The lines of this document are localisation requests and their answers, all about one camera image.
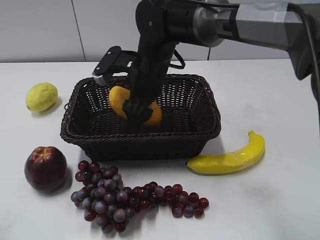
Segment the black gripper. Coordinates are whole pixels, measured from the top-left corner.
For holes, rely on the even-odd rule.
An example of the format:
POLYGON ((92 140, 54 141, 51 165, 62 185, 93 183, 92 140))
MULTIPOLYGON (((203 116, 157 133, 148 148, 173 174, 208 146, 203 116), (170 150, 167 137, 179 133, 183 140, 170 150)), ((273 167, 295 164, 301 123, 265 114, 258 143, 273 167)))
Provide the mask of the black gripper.
POLYGON ((151 119, 154 112, 151 105, 160 95, 174 50, 174 41, 139 41, 134 63, 136 75, 130 89, 130 98, 125 99, 122 105, 131 127, 140 128, 151 119))

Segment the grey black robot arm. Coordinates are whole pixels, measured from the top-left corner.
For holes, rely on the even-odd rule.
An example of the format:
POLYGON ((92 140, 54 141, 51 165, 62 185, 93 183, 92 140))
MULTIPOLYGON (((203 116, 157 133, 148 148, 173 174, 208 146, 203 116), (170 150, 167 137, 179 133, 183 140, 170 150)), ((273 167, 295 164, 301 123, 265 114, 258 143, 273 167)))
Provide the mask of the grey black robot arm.
POLYGON ((139 45, 123 105, 131 123, 150 119, 149 105, 160 95, 178 43, 213 48, 226 39, 286 51, 296 78, 311 76, 313 95, 320 98, 318 3, 142 0, 135 21, 139 45))

